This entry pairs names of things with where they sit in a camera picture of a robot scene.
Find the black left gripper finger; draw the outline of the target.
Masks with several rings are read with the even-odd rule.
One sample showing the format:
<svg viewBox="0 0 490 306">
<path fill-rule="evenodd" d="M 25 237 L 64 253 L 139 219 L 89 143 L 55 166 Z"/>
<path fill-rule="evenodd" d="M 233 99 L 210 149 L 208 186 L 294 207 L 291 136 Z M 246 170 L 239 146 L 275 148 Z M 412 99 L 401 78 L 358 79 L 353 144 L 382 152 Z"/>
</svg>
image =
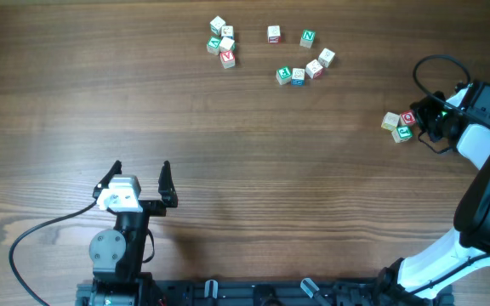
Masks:
<svg viewBox="0 0 490 306">
<path fill-rule="evenodd" d="M 109 188 L 109 183 L 115 175 L 122 173 L 122 163 L 116 160 L 111 166 L 107 174 L 95 185 L 93 190 L 93 198 L 97 200 L 101 194 L 101 191 Z"/>
<path fill-rule="evenodd" d="M 162 165 L 158 179 L 158 193 L 161 196 L 161 201 L 166 207 L 178 206 L 179 198 L 174 187 L 169 161 L 165 161 Z"/>
</svg>

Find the red letter wooden block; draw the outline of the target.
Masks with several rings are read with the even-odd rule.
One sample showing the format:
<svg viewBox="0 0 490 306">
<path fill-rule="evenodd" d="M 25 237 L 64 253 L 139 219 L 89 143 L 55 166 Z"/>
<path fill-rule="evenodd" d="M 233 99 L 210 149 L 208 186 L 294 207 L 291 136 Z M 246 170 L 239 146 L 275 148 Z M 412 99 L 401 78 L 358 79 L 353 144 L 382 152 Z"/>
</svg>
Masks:
<svg viewBox="0 0 490 306">
<path fill-rule="evenodd" d="M 403 113 L 400 114 L 400 125 L 401 126 L 408 126 L 411 127 L 416 123 L 415 116 L 412 111 L 404 111 Z"/>
</svg>

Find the green J letter block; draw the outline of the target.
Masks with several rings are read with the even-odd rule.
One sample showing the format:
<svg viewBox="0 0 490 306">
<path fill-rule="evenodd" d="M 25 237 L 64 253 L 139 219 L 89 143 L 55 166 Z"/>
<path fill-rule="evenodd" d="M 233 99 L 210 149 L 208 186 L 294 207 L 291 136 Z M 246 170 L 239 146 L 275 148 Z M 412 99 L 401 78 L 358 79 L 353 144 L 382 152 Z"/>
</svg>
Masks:
<svg viewBox="0 0 490 306">
<path fill-rule="evenodd" d="M 413 133 L 409 126 L 400 126 L 395 128 L 391 135 L 396 143 L 401 143 L 411 139 Z"/>
</svg>

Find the yellow side picture block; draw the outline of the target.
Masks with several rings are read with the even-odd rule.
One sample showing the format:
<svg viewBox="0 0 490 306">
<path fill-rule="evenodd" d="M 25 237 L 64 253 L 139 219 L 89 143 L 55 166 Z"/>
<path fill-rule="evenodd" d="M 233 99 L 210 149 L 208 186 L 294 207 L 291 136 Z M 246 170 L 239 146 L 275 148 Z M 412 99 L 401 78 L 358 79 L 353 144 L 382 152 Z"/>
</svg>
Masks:
<svg viewBox="0 0 490 306">
<path fill-rule="evenodd" d="M 392 112 L 387 112 L 383 118 L 381 127 L 388 131 L 394 131 L 400 123 L 400 115 Z"/>
</svg>

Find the yellow edged picture block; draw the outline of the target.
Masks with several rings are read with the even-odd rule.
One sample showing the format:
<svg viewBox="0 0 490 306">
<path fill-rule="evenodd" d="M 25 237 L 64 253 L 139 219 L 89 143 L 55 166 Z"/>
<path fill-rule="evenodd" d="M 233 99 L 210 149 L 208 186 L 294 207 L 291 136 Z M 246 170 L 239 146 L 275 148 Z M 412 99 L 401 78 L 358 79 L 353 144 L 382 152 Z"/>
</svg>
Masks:
<svg viewBox="0 0 490 306">
<path fill-rule="evenodd" d="M 323 51 L 321 51 L 321 53 L 319 54 L 317 60 L 324 68 L 328 68 L 334 59 L 335 52 L 328 48 L 324 48 Z"/>
</svg>

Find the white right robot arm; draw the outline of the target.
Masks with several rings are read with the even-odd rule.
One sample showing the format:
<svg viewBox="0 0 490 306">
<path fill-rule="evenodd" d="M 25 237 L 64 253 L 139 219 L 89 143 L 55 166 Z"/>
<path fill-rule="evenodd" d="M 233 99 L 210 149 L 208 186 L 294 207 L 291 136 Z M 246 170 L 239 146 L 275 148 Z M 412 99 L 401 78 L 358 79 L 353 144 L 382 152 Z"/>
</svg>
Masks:
<svg viewBox="0 0 490 306">
<path fill-rule="evenodd" d="M 490 267 L 490 84 L 473 82 L 445 98 L 435 92 L 411 104 L 422 132 L 478 170 L 460 200 L 453 227 L 422 252 L 383 269 L 373 287 L 377 305 L 426 305 L 441 290 Z"/>
</svg>

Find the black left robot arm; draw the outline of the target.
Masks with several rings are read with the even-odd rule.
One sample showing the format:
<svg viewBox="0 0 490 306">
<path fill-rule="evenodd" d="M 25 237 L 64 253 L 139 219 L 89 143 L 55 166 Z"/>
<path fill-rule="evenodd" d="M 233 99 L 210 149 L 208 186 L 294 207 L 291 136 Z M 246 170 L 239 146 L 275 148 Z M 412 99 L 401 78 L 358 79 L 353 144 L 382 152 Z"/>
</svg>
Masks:
<svg viewBox="0 0 490 306">
<path fill-rule="evenodd" d="M 158 179 L 159 200 L 141 200 L 140 182 L 134 175 L 122 173 L 115 161 L 94 187 L 93 198 L 101 210 L 116 217 L 112 229 L 98 233 L 90 242 L 93 282 L 77 290 L 77 305 L 165 305 L 166 298 L 152 274 L 142 265 L 154 256 L 144 256 L 145 243 L 153 241 L 149 230 L 151 217 L 164 217 L 169 208 L 178 206 L 170 162 L 165 161 Z"/>
</svg>

